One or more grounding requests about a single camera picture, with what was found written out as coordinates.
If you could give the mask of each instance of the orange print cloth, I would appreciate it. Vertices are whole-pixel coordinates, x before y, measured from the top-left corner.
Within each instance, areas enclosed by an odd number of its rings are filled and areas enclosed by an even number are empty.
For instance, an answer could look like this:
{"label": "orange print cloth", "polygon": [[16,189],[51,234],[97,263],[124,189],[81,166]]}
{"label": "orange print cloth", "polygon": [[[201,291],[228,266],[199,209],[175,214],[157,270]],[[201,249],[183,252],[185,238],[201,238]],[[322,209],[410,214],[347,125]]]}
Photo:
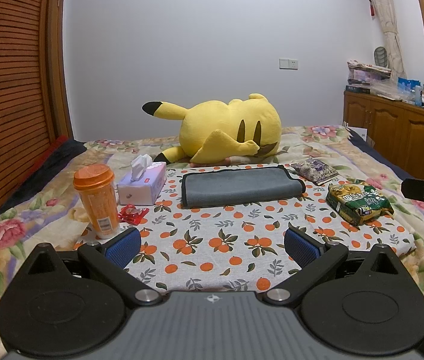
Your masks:
{"label": "orange print cloth", "polygon": [[[234,168],[270,166],[275,164]],[[142,248],[127,266],[130,274],[161,292],[266,291],[300,269],[284,249],[288,227],[305,229],[321,242],[337,240],[351,250],[368,250],[383,242],[403,254],[414,245],[412,235],[389,217],[350,226],[325,202],[328,184],[317,187],[306,181],[306,192],[299,198],[182,209],[185,174],[224,168],[168,170],[155,206],[138,226]],[[293,171],[290,164],[286,168]],[[339,176],[330,182],[350,181]],[[92,232],[86,232],[79,242],[93,238]]]}

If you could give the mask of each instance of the bed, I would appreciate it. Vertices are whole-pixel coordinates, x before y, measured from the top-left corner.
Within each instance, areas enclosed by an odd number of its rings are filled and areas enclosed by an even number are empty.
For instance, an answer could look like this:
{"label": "bed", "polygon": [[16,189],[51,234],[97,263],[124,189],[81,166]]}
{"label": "bed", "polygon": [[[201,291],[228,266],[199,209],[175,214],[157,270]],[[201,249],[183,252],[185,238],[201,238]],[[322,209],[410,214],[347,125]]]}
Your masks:
{"label": "bed", "polygon": [[[177,137],[98,140],[55,151],[55,167],[48,159],[0,210],[0,295],[39,242],[65,251],[95,240],[72,186],[76,170],[106,163],[119,180],[136,155],[154,156],[177,144]],[[291,163],[309,156],[338,170],[333,183],[360,179],[379,188],[391,201],[394,215],[350,226],[326,204],[326,186],[309,182],[299,198],[186,210],[180,204],[182,177],[220,168],[175,163],[167,167],[166,185],[138,226],[141,252],[126,269],[160,292],[266,291],[300,269],[283,247],[283,232],[296,227],[322,242],[338,240],[351,250],[368,250],[378,242],[390,245],[424,292],[424,203],[403,198],[400,185],[407,174],[356,134],[341,126],[284,128],[275,156],[233,167],[283,164],[292,170]],[[0,357],[4,352],[0,342]]]}

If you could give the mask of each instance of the black ear tip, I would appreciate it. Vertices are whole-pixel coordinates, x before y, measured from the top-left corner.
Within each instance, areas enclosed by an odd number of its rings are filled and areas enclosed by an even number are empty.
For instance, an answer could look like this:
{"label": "black ear tip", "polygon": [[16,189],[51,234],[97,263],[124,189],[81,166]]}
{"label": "black ear tip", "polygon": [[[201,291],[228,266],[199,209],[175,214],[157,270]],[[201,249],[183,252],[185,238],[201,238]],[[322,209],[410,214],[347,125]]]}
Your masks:
{"label": "black ear tip", "polygon": [[142,110],[144,112],[147,112],[149,115],[154,116],[154,113],[157,111],[157,109],[162,105],[162,102],[160,101],[150,101],[148,103],[145,103],[142,106]]}

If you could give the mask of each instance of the snack bag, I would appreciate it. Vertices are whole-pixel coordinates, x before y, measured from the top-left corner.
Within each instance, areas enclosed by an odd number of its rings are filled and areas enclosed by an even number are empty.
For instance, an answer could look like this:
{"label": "snack bag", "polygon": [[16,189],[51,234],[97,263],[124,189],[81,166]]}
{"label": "snack bag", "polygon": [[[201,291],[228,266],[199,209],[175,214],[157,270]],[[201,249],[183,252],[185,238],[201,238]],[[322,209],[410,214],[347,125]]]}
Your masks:
{"label": "snack bag", "polygon": [[353,226],[382,214],[393,214],[389,200],[370,184],[357,180],[357,184],[330,184],[327,203]]}
{"label": "snack bag", "polygon": [[309,158],[305,161],[293,163],[291,166],[303,178],[312,181],[317,185],[324,184],[339,174],[330,165],[327,165],[316,158]]}

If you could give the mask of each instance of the wooden door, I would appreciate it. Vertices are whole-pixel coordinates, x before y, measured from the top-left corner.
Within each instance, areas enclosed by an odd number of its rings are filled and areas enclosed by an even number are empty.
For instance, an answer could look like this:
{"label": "wooden door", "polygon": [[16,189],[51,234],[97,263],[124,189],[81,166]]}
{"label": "wooden door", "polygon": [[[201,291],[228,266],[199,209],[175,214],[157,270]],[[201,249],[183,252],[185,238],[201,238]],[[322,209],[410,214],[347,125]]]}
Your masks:
{"label": "wooden door", "polygon": [[346,93],[343,120],[346,121],[350,127],[367,128],[366,125],[369,123],[369,114],[367,111],[369,107],[370,100]]}
{"label": "wooden door", "polygon": [[404,110],[394,103],[370,102],[367,135],[375,142],[374,149],[393,164],[397,163],[403,114]]}
{"label": "wooden door", "polygon": [[65,89],[64,58],[62,53],[62,13],[64,0],[49,1],[47,26],[47,76],[50,86],[50,104],[55,136],[72,138],[69,106]]}
{"label": "wooden door", "polygon": [[0,0],[0,206],[54,141],[46,79],[48,0]]}
{"label": "wooden door", "polygon": [[405,111],[397,165],[424,179],[424,115]]}

